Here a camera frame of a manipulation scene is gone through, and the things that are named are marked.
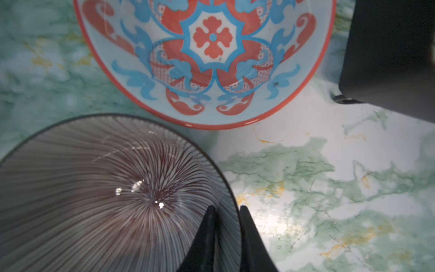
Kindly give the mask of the red blue patterned bowl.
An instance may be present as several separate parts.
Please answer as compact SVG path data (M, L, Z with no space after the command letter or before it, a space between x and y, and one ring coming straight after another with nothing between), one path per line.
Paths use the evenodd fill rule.
M336 1L75 1L96 62L130 100L168 122L240 128L312 79Z

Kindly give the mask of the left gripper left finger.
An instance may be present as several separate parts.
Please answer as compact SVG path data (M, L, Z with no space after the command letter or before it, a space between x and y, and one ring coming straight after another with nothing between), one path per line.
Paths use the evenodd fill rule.
M192 245L177 272L212 272L215 254L216 210L209 206Z

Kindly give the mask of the pink striped bowl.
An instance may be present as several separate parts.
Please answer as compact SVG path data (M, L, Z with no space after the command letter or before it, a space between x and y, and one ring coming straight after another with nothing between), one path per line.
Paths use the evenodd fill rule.
M237 272L239 210L203 150L136 116L65 120L1 160L1 270L174 272L210 206L213 270Z

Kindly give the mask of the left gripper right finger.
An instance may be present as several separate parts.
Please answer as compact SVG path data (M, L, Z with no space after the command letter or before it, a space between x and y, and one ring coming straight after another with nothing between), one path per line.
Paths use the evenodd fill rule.
M259 235L247 206L240 207L242 227L242 272L278 272Z

